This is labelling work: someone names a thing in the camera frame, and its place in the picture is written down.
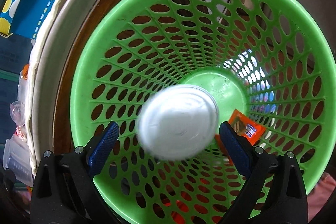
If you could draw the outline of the clear rectangular plastic tray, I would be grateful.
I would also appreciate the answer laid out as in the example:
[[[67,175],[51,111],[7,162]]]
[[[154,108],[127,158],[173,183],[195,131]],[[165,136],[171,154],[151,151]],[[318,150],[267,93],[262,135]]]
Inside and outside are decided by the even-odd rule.
[[[33,187],[30,150],[27,143],[17,135],[14,134],[11,139],[6,139],[2,162],[3,168],[13,171],[17,180],[26,186]]]

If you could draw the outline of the clear plastic dome lid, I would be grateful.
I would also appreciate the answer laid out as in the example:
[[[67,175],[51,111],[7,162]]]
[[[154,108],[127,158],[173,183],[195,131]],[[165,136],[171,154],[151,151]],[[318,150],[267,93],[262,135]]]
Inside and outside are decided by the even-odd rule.
[[[15,101],[10,105],[10,117],[17,126],[25,124],[25,106],[20,101]]]

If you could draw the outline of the red object on floor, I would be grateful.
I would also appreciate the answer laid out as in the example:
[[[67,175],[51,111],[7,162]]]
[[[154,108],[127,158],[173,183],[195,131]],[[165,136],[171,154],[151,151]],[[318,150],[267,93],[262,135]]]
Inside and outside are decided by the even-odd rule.
[[[225,188],[205,178],[191,182],[172,177],[165,190],[163,205],[175,223],[219,223],[230,206]]]

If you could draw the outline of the red white wrapper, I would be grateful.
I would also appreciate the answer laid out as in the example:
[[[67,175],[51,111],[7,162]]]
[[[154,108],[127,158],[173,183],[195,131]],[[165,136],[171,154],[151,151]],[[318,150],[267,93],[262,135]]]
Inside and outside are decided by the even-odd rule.
[[[15,135],[17,135],[17,137],[21,139],[21,141],[25,143],[27,142],[27,133],[25,126],[17,126],[15,129]]]

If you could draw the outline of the green plastic trash basket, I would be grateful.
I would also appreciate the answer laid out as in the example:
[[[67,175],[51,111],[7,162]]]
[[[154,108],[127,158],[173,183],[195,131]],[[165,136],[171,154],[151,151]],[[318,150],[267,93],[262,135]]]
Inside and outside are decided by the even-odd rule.
[[[94,178],[118,217],[175,223],[163,205],[172,177],[223,186],[230,205],[244,184],[215,141],[181,161],[158,160],[140,146],[142,105],[179,84],[204,88],[219,109],[264,125],[257,144],[276,156],[292,151],[306,190],[313,190],[335,146],[335,59],[296,0],[122,0],[86,43],[70,103],[77,146],[110,121],[119,125]]]

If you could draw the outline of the white quilted bed mat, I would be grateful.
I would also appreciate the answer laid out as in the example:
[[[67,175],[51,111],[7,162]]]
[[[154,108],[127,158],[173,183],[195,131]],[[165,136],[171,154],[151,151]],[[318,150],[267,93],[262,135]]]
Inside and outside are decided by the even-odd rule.
[[[81,25],[97,0],[54,0],[30,54],[25,123],[30,166],[36,174],[52,149],[56,96],[66,59]]]

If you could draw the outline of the orange snack wrapper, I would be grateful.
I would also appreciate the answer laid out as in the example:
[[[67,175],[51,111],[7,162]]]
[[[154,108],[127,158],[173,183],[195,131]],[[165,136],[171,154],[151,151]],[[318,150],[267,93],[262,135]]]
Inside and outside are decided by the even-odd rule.
[[[255,145],[266,132],[265,126],[248,118],[237,109],[232,109],[232,112],[230,112],[229,109],[220,108],[219,121],[227,121],[238,135],[248,139],[252,145]]]

